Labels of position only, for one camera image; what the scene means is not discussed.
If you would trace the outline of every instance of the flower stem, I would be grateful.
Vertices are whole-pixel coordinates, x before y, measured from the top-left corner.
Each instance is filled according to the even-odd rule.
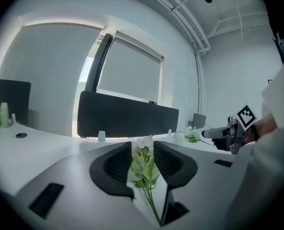
[[[157,213],[157,210],[156,210],[156,207],[155,207],[155,204],[154,204],[152,191],[149,190],[149,189],[145,189],[145,188],[143,188],[143,190],[144,190],[146,199],[147,199],[148,203],[150,204],[150,206],[151,206],[151,208],[153,210],[153,213],[154,213],[155,218],[156,218],[156,220],[158,222],[158,225],[161,226],[160,218],[158,216],[158,213]]]

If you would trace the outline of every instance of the wall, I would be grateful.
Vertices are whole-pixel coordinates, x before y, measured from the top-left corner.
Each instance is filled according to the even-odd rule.
[[[158,104],[179,109],[178,128],[197,111],[197,72],[192,48],[159,14],[136,0],[21,0],[9,11],[0,28],[0,65],[17,26],[68,22],[116,30],[150,47],[165,58]]]
[[[206,85],[206,124],[222,127],[227,118],[249,104],[262,118],[261,92],[282,66],[270,29],[252,30],[241,42],[240,31],[214,37],[202,56]]]
[[[29,126],[71,136],[83,63],[100,29],[72,24],[23,27],[9,47],[0,79],[31,83]]]

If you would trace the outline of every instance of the white desk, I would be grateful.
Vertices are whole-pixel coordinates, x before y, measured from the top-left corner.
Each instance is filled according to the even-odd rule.
[[[16,134],[26,133],[23,139]],[[171,137],[154,138],[171,142]],[[72,138],[35,130],[20,124],[0,128],[0,190],[15,195],[26,183],[59,160],[112,143],[136,141],[136,138],[106,140]],[[202,142],[184,146],[211,152],[226,153]]]

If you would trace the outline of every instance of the pipe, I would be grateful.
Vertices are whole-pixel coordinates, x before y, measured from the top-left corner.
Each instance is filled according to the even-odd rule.
[[[173,0],[175,3],[180,4],[181,1],[180,0]],[[198,23],[198,21],[196,20],[196,18],[194,17],[194,15],[191,13],[191,11],[187,8],[186,5],[181,6],[182,10],[184,11],[184,13],[192,20],[193,24],[196,26],[196,28],[198,29],[198,31],[200,32],[203,40],[205,41],[207,47],[201,50],[199,50],[199,52],[206,52],[209,51],[211,49],[210,43],[208,41],[208,38],[205,34],[205,32],[203,31],[203,29],[201,28],[200,24]]]
[[[239,16],[239,22],[240,22],[240,28],[241,28],[241,39],[242,39],[242,42],[243,42],[244,36],[243,36],[243,24],[242,24],[242,18],[241,18],[241,14],[240,14],[239,6],[238,6],[238,4],[237,4],[236,0],[234,0],[234,3],[235,3],[235,6],[236,6],[236,9],[237,9],[238,16]]]
[[[268,12],[261,11],[261,12],[253,12],[253,13],[244,13],[244,14],[241,15],[241,17],[243,18],[243,17],[253,16],[253,15],[262,15],[262,14],[268,14]],[[238,17],[239,17],[239,15],[227,17],[227,18],[221,19],[220,22],[237,19]]]
[[[264,29],[264,28],[270,28],[269,25],[263,25],[263,26],[256,26],[256,27],[251,27],[247,29],[247,33],[249,34],[249,31],[257,30],[257,29]]]
[[[218,29],[219,25],[221,24],[222,21],[218,21],[217,24],[215,25],[215,27],[213,28],[213,30],[211,31],[211,33],[207,36],[208,38],[212,37],[213,34],[216,32],[216,30]]]
[[[170,3],[167,0],[156,0],[159,2],[162,6],[164,6],[167,10],[171,11],[172,8],[174,8],[174,5]],[[194,31],[192,26],[188,23],[188,21],[184,18],[182,14],[179,13],[179,11],[175,11],[172,13],[172,15],[177,19],[177,21],[181,24],[181,26],[185,29],[186,33],[188,34],[189,38],[191,39],[192,43],[196,46],[194,40],[192,39],[190,33],[188,32],[187,28],[190,30],[190,32],[193,34],[195,39],[197,40],[198,44],[200,47],[203,47],[201,40],[199,39],[197,33]]]

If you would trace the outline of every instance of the computer monitor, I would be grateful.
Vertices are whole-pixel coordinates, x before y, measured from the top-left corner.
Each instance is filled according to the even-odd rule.
[[[193,116],[192,127],[203,128],[206,123],[206,116],[195,113]]]
[[[15,114],[16,121],[28,124],[31,83],[0,79],[0,104],[8,103],[9,117]]]

